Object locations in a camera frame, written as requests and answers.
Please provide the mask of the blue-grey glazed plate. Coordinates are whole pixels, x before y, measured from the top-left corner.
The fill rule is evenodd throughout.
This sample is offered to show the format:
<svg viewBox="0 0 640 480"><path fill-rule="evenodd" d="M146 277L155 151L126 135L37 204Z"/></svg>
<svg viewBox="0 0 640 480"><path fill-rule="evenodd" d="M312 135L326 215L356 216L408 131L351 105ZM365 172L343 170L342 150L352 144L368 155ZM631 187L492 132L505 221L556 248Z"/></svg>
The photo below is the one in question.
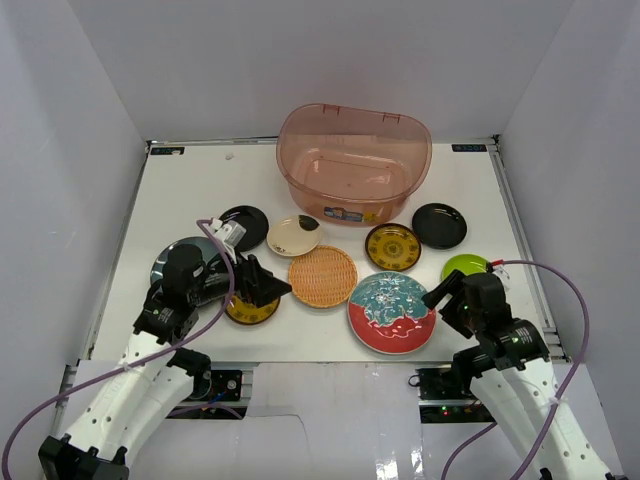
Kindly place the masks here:
<svg viewBox="0 0 640 480"><path fill-rule="evenodd" d="M176 246L189 244L196 245L202 249L204 258L206 261L209 261L215 254L219 253L218 249L214 246L214 244L207 238L204 237L187 237L181 240L174 242L173 244L166 247L156 258L150 273L150 287L148 289L147 294L149 296L155 295L158 292L162 293L162 269L165 263L167 262L168 253Z"/></svg>

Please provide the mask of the red and teal floral plate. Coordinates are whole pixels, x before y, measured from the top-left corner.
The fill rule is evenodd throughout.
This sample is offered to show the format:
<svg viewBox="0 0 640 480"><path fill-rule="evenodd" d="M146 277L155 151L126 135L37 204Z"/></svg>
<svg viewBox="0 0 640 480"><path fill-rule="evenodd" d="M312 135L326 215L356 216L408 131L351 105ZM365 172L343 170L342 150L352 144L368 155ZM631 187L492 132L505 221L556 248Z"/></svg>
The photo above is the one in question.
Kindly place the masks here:
<svg viewBox="0 0 640 480"><path fill-rule="evenodd" d="M436 312L422 297L427 290L398 272L380 272L360 281L347 303L356 337L370 349L404 355L422 348L434 334Z"/></svg>

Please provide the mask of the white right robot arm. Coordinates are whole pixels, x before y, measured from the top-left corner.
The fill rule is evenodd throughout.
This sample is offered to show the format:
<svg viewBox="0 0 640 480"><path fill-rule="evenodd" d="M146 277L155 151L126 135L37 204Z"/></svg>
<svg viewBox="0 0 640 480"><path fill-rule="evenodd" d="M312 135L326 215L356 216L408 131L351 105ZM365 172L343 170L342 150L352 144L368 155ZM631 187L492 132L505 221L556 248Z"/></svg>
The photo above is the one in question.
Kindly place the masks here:
<svg viewBox="0 0 640 480"><path fill-rule="evenodd" d="M496 275L454 270L423 301L477 342L423 378L424 390L478 399L521 458L514 478L614 478L564 401L568 383L557 380L542 334L512 314Z"/></svg>

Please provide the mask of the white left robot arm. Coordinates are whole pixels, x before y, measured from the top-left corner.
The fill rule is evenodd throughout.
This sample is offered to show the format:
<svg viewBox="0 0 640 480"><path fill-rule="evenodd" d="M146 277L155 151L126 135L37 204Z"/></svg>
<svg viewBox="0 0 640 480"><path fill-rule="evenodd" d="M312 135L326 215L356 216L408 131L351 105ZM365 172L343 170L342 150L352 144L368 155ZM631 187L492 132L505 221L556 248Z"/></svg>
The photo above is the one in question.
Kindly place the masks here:
<svg viewBox="0 0 640 480"><path fill-rule="evenodd" d="M264 307L291 286L250 255L207 260L193 244L174 245L152 283L116 368L82 415L38 458L48 479L126 479L140 447L187 398L211 387L211 359L186 348L200 306L233 296Z"/></svg>

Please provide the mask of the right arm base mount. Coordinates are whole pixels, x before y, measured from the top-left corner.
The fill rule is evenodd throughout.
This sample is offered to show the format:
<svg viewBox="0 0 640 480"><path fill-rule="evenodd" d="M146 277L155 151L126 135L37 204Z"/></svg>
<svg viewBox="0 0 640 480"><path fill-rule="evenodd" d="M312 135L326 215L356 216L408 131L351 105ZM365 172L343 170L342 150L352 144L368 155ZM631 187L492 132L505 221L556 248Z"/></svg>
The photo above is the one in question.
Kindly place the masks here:
<svg viewBox="0 0 640 480"><path fill-rule="evenodd" d="M418 393L420 419L427 424L491 423L494 418L473 394L463 392L449 368L416 369L407 384Z"/></svg>

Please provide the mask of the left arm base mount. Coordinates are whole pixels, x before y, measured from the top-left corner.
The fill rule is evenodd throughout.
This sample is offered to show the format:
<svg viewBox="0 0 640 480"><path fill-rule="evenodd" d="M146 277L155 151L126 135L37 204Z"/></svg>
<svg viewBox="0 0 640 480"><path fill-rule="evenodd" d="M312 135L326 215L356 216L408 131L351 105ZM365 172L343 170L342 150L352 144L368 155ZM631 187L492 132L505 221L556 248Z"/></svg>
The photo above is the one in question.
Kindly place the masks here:
<svg viewBox="0 0 640 480"><path fill-rule="evenodd" d="M242 420L248 400L243 397L241 370L210 370L194 383L192 393L168 415L184 420Z"/></svg>

